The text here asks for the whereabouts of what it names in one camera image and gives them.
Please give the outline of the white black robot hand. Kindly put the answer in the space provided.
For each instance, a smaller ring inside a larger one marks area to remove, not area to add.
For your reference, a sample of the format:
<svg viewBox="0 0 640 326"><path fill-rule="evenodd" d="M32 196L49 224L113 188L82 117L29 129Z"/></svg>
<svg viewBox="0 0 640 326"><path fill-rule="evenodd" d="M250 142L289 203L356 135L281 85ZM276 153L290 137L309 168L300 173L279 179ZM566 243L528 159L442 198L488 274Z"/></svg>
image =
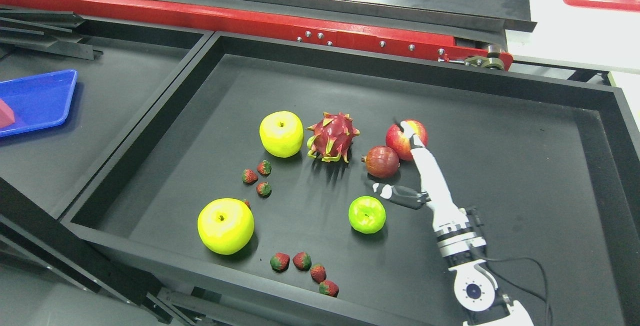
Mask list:
<svg viewBox="0 0 640 326"><path fill-rule="evenodd" d="M409 141L410 153L420 175L420 191L400 185L382 184L372 180L366 186L377 197L418 210L428 206L433 213L432 227L438 237L450 233L473 232L467 215L453 202L450 190L434 155L419 139L406 121L397 122L402 136Z"/></svg>

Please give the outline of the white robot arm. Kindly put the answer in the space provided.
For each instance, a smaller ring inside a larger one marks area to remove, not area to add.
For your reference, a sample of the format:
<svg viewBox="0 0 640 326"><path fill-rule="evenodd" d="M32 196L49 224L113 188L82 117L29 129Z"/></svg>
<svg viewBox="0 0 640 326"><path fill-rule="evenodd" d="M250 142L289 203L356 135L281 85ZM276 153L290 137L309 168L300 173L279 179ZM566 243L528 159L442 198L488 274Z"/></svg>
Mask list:
<svg viewBox="0 0 640 326"><path fill-rule="evenodd" d="M533 325L524 306L503 292L483 255L486 239L470 214L453 207L434 222L439 252L454 274L455 298L468 313L464 325Z"/></svg>

